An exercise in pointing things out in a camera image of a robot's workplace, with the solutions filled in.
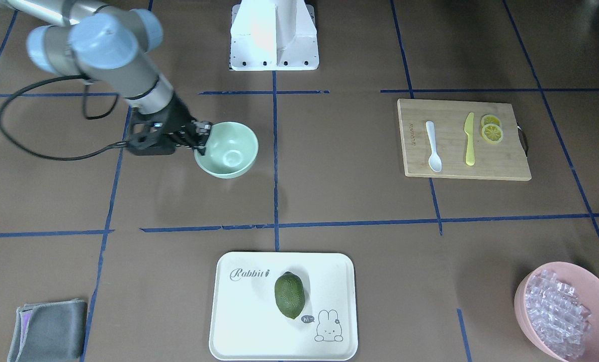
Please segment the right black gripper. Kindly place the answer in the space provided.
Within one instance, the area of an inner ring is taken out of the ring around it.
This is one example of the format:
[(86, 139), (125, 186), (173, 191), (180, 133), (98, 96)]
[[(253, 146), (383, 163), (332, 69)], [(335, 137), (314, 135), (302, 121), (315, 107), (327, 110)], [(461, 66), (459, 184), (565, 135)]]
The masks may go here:
[(189, 147), (200, 155), (206, 154), (209, 138), (204, 137), (210, 136), (212, 122), (198, 121), (194, 118), (177, 94), (173, 94), (169, 103), (159, 110), (161, 111), (167, 112), (163, 133), (175, 143), (175, 146)]

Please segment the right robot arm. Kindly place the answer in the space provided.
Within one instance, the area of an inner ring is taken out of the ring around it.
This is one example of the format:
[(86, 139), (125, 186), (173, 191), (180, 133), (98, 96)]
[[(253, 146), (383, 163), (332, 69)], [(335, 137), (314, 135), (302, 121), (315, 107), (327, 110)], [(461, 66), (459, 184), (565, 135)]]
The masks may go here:
[(212, 130), (198, 121), (166, 76), (148, 57), (161, 45), (163, 28), (146, 9), (122, 10), (100, 1), (0, 1), (8, 8), (42, 19), (26, 41), (30, 59), (55, 78), (28, 85), (0, 107), (0, 132), (19, 149), (3, 126), (7, 106), (25, 92), (63, 80), (110, 85), (132, 109), (128, 137), (105, 150), (127, 147), (136, 155), (173, 154), (178, 147), (205, 154)]

